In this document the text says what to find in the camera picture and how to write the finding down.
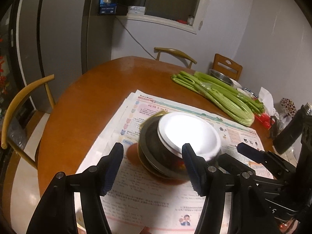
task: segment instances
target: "small bottle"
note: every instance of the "small bottle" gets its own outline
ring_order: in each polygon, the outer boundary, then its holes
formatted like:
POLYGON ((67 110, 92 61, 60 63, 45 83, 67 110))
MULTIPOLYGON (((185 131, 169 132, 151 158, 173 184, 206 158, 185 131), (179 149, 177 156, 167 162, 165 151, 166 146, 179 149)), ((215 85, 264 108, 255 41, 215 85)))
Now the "small bottle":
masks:
POLYGON ((191 15, 189 15, 189 16, 188 16, 188 25, 189 25, 189 26, 192 26, 193 24, 194 24, 194 17, 191 16, 191 15))

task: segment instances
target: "chair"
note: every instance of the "chair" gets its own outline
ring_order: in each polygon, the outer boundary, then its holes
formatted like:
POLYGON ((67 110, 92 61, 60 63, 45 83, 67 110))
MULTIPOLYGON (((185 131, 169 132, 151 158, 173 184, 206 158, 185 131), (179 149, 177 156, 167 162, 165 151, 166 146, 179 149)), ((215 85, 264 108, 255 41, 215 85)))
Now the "chair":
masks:
POLYGON ((13 98, 12 102, 10 103, 9 107, 7 108, 7 112, 4 116, 4 122, 2 126, 2 133, 1 133, 1 147, 3 149, 7 149, 8 144, 12 147, 17 154, 19 154, 22 158, 24 158, 32 167, 37 169, 37 164, 34 160, 30 158, 21 148, 19 148, 10 138, 7 137, 7 132, 9 129, 10 122, 14 117, 16 111, 24 104, 24 102, 30 97, 33 90, 37 89, 39 86, 44 84, 46 89, 46 94, 48 96, 50 105, 52 108, 55 106, 55 102, 53 96, 51 94, 50 88, 48 86, 48 82, 54 80, 54 75, 50 75, 44 78, 41 78, 33 83, 30 83, 26 87, 24 87, 16 96, 13 98))
POLYGON ((243 67, 225 56, 215 54, 215 58, 213 60, 213 69, 237 81, 241 75, 243 67), (218 63, 221 63, 224 66, 231 68, 231 70, 219 65, 218 63))
POLYGON ((164 52, 164 53, 172 54, 174 56, 181 57, 181 58, 184 58, 184 59, 187 59, 187 60, 191 61, 190 64, 188 65, 188 68, 191 68, 193 63, 197 64, 197 61, 195 61, 193 58, 189 57, 187 54, 185 54, 182 51, 177 50, 177 49, 155 47, 154 51, 158 51, 158 55, 157 55, 157 58, 156 58, 156 60, 158 60, 158 61, 159 61, 159 58, 160 58, 160 53, 164 52))

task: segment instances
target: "stainless steel bowl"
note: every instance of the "stainless steel bowl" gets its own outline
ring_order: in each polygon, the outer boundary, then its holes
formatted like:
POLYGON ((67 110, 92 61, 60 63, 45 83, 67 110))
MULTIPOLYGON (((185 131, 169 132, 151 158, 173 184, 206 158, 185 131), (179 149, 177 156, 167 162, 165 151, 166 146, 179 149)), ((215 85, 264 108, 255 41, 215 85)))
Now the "stainless steel bowl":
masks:
POLYGON ((224 82, 230 86, 233 86, 232 80, 229 77, 227 77, 226 75, 223 75, 222 73, 220 73, 219 71, 216 71, 214 69, 210 69, 209 74, 215 78, 218 78, 222 82, 224 82))

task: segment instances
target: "red packet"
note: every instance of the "red packet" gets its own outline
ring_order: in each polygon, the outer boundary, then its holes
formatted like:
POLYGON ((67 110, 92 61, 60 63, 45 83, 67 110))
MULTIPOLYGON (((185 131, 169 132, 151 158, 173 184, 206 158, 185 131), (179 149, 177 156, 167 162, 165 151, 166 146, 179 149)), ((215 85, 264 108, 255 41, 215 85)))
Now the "red packet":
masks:
POLYGON ((271 128, 270 124, 270 116, 266 113, 262 113, 261 115, 255 114, 255 118, 267 129, 271 128))

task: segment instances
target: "celery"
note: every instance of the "celery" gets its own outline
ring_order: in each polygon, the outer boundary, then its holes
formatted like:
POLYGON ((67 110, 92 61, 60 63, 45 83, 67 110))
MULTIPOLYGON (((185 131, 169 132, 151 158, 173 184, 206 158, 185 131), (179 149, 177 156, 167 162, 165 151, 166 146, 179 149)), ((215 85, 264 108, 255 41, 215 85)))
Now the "celery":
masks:
POLYGON ((217 88, 217 90, 220 92, 222 92, 223 89, 230 91, 233 96, 239 98, 241 101, 246 103, 253 112, 257 114, 263 113, 263 103, 261 103, 260 101, 252 100, 250 97, 240 93, 238 90, 222 82, 221 80, 197 71, 194 73, 194 77, 196 77, 198 80, 201 80, 202 82, 214 84, 215 86, 219 87, 217 88))
POLYGON ((250 126, 253 123, 254 115, 249 107, 233 96, 231 91, 219 86, 215 80, 205 83, 201 77, 192 76, 184 71, 178 75, 173 75, 171 78, 174 82, 208 98, 237 122, 245 126, 250 126))

